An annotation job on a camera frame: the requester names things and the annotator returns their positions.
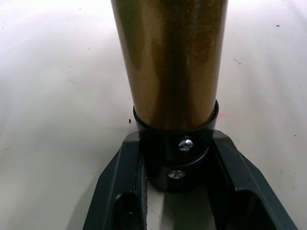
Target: metal pole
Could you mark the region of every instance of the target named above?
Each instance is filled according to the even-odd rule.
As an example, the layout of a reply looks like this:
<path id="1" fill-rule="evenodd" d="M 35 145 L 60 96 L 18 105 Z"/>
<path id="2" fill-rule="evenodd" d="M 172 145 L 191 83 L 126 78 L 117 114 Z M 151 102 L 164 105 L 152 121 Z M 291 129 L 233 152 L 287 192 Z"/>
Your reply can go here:
<path id="1" fill-rule="evenodd" d="M 153 129 L 210 121 L 227 0 L 112 0 L 137 116 Z"/>

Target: gold cylindrical post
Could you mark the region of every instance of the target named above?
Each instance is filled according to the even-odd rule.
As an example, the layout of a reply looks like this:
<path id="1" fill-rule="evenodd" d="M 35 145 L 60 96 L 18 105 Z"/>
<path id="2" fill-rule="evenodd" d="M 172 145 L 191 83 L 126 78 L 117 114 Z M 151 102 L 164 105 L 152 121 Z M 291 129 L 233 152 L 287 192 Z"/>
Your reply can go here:
<path id="1" fill-rule="evenodd" d="M 212 117 L 227 0 L 112 0 L 137 116 L 187 131 Z"/>

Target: white table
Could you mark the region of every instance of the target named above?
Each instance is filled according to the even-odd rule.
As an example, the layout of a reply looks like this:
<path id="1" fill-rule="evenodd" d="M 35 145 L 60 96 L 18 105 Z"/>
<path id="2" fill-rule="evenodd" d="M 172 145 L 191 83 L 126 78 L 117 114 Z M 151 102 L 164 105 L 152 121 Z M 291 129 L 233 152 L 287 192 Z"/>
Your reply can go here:
<path id="1" fill-rule="evenodd" d="M 230 0 L 217 129 L 307 229 L 307 1 Z M 0 229 L 81 230 L 136 130 L 108 0 L 0 2 Z M 202 191 L 148 191 L 148 230 L 214 229 Z"/>

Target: black mount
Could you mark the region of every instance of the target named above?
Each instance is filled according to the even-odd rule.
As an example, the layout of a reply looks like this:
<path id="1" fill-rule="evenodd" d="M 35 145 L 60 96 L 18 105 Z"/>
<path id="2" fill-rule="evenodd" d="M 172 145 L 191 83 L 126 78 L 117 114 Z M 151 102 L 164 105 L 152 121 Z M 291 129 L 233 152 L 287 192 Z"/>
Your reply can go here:
<path id="1" fill-rule="evenodd" d="M 296 230 L 262 173 L 214 130 L 218 114 L 190 132 L 152 130 L 126 137 L 100 175 L 83 230 L 146 230 L 147 177 L 159 190 L 184 192 L 204 183 L 217 230 Z M 189 150 L 180 150 L 190 140 Z M 170 176 L 170 172 L 182 172 Z"/>

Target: screw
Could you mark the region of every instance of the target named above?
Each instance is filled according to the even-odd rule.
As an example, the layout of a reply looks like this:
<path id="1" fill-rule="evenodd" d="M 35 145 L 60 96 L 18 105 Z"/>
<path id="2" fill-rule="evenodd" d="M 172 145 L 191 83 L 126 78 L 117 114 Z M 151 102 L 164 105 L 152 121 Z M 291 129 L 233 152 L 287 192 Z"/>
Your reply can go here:
<path id="1" fill-rule="evenodd" d="M 189 151 L 193 146 L 194 144 L 190 139 L 182 140 L 178 145 L 180 151 Z"/>
<path id="2" fill-rule="evenodd" d="M 181 179 L 183 177 L 185 177 L 185 173 L 183 171 L 170 171 L 168 174 L 168 177 L 169 178 L 172 178 L 172 179 Z"/>

